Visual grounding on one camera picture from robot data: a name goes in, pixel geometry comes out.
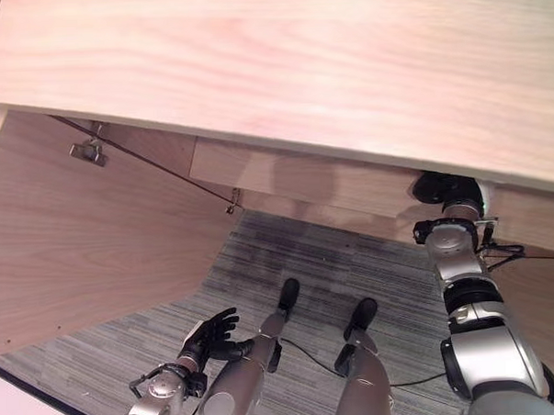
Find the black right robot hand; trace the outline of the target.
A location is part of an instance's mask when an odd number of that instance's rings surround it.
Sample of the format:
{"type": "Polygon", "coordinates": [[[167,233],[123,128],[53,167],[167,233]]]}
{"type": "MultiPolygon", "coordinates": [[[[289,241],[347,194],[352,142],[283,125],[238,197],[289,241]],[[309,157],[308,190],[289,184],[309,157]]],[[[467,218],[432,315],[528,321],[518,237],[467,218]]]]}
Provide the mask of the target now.
{"type": "Polygon", "coordinates": [[[445,208],[460,202],[479,208],[490,205],[487,187],[475,178],[459,174],[423,171],[413,184],[412,195],[424,204],[442,204],[445,208]]]}

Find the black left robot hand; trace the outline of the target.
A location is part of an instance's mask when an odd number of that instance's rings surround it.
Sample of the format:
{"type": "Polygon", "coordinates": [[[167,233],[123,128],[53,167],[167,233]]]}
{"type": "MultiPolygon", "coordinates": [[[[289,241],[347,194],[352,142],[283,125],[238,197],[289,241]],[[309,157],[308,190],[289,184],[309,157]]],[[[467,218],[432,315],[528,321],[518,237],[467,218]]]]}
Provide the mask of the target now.
{"type": "Polygon", "coordinates": [[[239,361],[248,355],[254,340],[243,342],[231,340],[240,317],[236,308],[227,308],[210,319],[201,321],[184,339],[179,358],[193,359],[198,371],[202,372],[209,359],[218,361],[239,361]]]}

